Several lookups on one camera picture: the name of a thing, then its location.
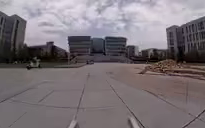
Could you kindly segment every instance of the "white cloud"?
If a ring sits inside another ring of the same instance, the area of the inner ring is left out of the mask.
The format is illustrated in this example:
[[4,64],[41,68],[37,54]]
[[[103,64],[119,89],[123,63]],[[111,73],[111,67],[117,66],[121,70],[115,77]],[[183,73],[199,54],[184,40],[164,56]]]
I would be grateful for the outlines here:
[[205,15],[205,0],[0,0],[0,10],[27,20],[29,45],[69,35],[126,36],[140,49],[166,47],[166,27]]

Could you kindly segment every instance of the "tree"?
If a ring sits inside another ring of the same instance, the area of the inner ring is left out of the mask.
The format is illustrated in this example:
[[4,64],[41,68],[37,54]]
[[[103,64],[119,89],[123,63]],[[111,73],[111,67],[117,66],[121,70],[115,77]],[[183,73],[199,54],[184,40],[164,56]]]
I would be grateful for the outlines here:
[[24,44],[24,46],[19,49],[17,59],[21,61],[27,61],[30,59],[30,54],[26,44]]

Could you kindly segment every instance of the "gray building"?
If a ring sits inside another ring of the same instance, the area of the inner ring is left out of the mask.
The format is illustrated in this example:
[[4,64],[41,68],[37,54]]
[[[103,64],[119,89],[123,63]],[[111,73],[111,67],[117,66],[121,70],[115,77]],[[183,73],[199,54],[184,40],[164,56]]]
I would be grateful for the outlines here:
[[105,54],[105,41],[103,38],[92,38],[91,53]]
[[0,11],[0,54],[22,48],[25,39],[26,21],[17,15],[7,16]]
[[125,56],[126,42],[124,37],[105,37],[105,52],[110,56]]
[[68,42],[71,55],[90,55],[92,45],[90,36],[69,36]]
[[177,58],[182,52],[205,52],[205,16],[181,26],[166,29],[169,53]]
[[139,48],[138,46],[128,45],[126,51],[127,57],[134,57],[139,55]]

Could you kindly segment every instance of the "low building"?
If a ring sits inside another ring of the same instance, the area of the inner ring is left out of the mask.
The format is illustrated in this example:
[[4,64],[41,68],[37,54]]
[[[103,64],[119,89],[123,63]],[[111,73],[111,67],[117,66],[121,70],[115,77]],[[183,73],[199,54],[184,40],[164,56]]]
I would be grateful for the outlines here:
[[167,50],[165,49],[156,49],[156,48],[150,48],[145,49],[141,51],[142,57],[148,58],[148,59],[166,59],[167,57]]
[[91,37],[90,36],[69,36],[69,52],[74,56],[91,54]]
[[31,57],[51,56],[66,58],[67,51],[54,45],[54,42],[47,42],[45,45],[29,46],[28,51]]
[[105,53],[110,56],[125,56],[126,55],[125,37],[105,37]]
[[126,50],[126,56],[128,58],[139,56],[139,48],[138,46],[128,45]]

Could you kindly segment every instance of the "paved plaza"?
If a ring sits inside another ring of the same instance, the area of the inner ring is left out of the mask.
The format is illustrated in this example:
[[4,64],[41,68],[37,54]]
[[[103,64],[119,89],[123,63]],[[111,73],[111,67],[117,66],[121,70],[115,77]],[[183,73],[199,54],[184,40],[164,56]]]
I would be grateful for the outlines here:
[[[80,128],[129,128],[128,117],[145,128],[205,128],[205,100],[184,102],[185,97],[135,88],[115,77],[126,65],[0,69],[0,128],[67,128],[73,119]],[[166,86],[177,81],[149,75],[137,79],[143,79],[138,84],[154,80]]]

